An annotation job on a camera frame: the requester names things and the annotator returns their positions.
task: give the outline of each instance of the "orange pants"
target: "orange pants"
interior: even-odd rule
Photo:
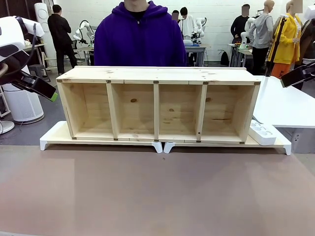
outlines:
[[[289,73],[290,68],[291,68],[290,64],[275,63],[271,75],[277,77],[278,79],[281,79],[282,75]]]

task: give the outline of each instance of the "purple hoodie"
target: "purple hoodie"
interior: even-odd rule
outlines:
[[[95,65],[186,66],[181,30],[167,7],[149,2],[138,22],[121,2],[95,33]]]

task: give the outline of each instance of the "hood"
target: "hood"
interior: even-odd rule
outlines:
[[[258,18],[255,19],[255,25],[256,25],[257,31],[259,31],[260,29],[264,27],[265,22],[268,17],[271,17],[271,16],[268,14],[262,13]]]
[[[150,18],[150,17],[156,17],[160,15],[167,14],[167,7],[163,6],[156,6],[153,1],[148,2],[149,7],[146,10],[146,13],[144,14],[143,18]],[[125,8],[125,3],[121,2],[118,6],[116,6],[113,11],[113,14],[120,15],[126,18],[133,17],[129,11]]]

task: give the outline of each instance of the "white brick wall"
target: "white brick wall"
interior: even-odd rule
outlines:
[[[121,0],[55,0],[63,8],[63,16],[68,19],[75,32],[82,20],[88,20],[93,26],[97,26],[103,18],[108,16],[112,9]],[[219,49],[229,53],[227,46],[232,41],[230,27],[234,19],[241,14],[241,6],[245,3],[251,5],[250,15],[263,9],[264,0],[155,0],[155,4],[168,7],[169,13],[180,10],[183,6],[188,8],[189,14],[194,17],[206,17],[205,37],[203,43],[211,45],[207,49],[208,59],[218,61],[221,59]],[[280,14],[285,13],[287,0],[275,0],[276,5],[271,15],[274,21]],[[315,0],[304,0],[304,8],[315,3]]]

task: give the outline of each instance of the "wooden box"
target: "wooden box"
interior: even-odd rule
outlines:
[[[79,66],[57,78],[73,139],[246,141],[260,80],[243,68]]]

